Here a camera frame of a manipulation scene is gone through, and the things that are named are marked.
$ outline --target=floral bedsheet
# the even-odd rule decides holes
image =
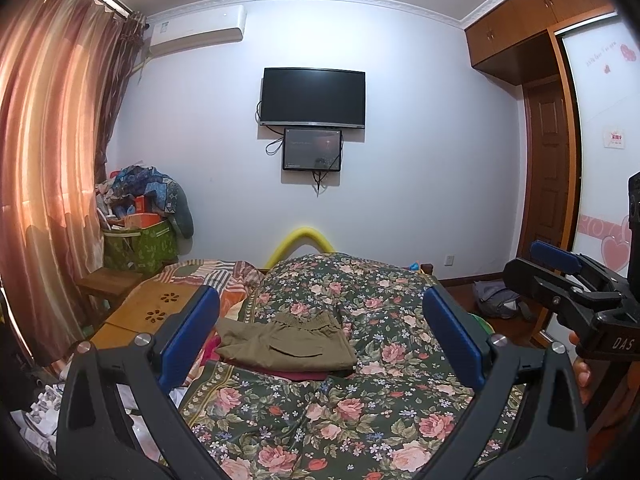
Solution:
[[[209,362],[180,413],[232,480],[411,478],[473,396],[422,316],[422,292],[435,283],[340,253],[279,263],[239,319],[330,310],[356,350],[355,373],[295,383]],[[500,449],[520,400],[514,388],[482,460]]]

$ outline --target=green storage bag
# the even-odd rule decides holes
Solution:
[[[176,262],[178,247],[168,221],[143,229],[102,231],[104,266],[114,270],[133,270],[145,277],[158,273],[168,262]]]

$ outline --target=pink cloth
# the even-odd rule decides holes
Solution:
[[[222,339],[216,334],[204,345],[204,352],[202,353],[202,359],[200,360],[200,366],[204,366],[207,361],[220,361],[220,356],[216,353],[216,348],[220,345]],[[289,379],[290,381],[324,381],[329,375],[327,372],[282,372],[279,370],[263,370],[262,368],[251,368],[243,364],[235,362],[229,362],[233,366],[244,368],[245,370],[251,370],[252,372],[258,372],[259,374],[272,375],[275,377],[282,377]]]

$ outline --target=gray bag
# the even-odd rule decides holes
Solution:
[[[521,311],[525,320],[534,321],[536,319],[529,306],[524,301],[519,301],[520,295],[509,290],[502,280],[475,282],[473,291],[478,310],[484,316],[511,319],[518,315],[518,311]]]

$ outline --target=khaki pants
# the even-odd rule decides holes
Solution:
[[[222,342],[217,354],[251,367],[283,372],[348,370],[356,355],[342,327],[327,312],[300,321],[281,312],[267,324],[222,318],[216,323]]]

